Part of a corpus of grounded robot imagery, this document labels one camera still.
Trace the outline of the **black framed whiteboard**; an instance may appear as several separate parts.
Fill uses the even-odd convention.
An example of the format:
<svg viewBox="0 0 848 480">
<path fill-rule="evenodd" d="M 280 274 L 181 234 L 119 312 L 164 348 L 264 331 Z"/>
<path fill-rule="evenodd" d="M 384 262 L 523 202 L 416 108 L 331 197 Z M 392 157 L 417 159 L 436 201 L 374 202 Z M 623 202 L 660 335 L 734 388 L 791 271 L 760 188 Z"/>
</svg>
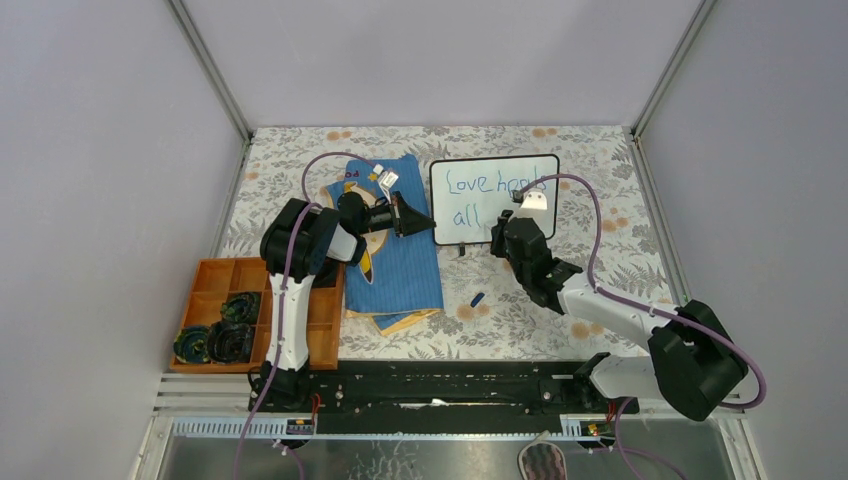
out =
<svg viewBox="0 0 848 480">
<path fill-rule="evenodd" d="M 560 172 L 554 154 L 438 160 L 430 164 L 431 211 L 438 246 L 491 241 L 505 210 L 518 210 L 512 193 Z"/>
</svg>

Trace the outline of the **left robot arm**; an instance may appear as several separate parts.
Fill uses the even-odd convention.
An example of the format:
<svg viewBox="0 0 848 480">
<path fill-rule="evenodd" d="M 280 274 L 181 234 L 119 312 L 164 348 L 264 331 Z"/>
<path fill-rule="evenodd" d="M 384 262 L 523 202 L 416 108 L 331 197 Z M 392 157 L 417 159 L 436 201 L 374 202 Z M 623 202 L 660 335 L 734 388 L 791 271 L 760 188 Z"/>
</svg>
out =
<svg viewBox="0 0 848 480">
<path fill-rule="evenodd" d="M 328 260 L 359 266 L 366 282 L 373 284 L 368 234 L 391 232 L 404 238 L 435 227 L 432 218 L 410 206 L 399 192 L 372 206 L 357 192 L 342 194 L 334 208 L 288 201 L 260 244 L 272 290 L 272 316 L 271 343 L 257 380 L 261 386 L 257 402 L 270 394 L 285 410 L 296 411 L 309 401 L 309 297 Z"/>
</svg>

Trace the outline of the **blue marker cap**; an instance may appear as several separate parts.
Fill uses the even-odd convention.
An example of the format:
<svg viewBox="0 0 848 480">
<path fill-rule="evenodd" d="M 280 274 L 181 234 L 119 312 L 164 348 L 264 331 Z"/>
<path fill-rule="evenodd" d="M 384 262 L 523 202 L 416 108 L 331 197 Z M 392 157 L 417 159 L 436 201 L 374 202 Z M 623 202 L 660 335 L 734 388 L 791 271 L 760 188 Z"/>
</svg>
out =
<svg viewBox="0 0 848 480">
<path fill-rule="evenodd" d="M 476 294 L 476 295 L 472 298 L 472 300 L 470 301 L 469 305 L 470 305 L 472 308 L 476 307 L 476 306 L 477 306 L 477 305 L 478 305 L 478 304 L 482 301 L 482 299 L 483 299 L 484 297 L 485 297 L 485 294 L 484 294 L 483 292 L 479 292 L 478 294 Z"/>
</svg>

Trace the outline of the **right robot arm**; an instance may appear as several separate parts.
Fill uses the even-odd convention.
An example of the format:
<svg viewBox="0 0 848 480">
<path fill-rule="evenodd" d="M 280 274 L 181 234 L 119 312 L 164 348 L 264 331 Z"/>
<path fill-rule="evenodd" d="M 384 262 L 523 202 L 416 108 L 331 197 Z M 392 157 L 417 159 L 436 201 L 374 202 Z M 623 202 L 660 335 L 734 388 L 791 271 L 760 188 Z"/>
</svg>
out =
<svg viewBox="0 0 848 480">
<path fill-rule="evenodd" d="M 491 252 L 507 260 L 536 305 L 590 321 L 647 351 L 645 357 L 595 355 L 573 386 L 575 402 L 597 412 L 612 399 L 662 399 L 684 417 L 703 421 L 749 373 L 731 349 L 715 313 L 691 300 L 672 310 L 592 283 L 588 271 L 553 256 L 536 222 L 505 210 L 491 230 Z"/>
</svg>

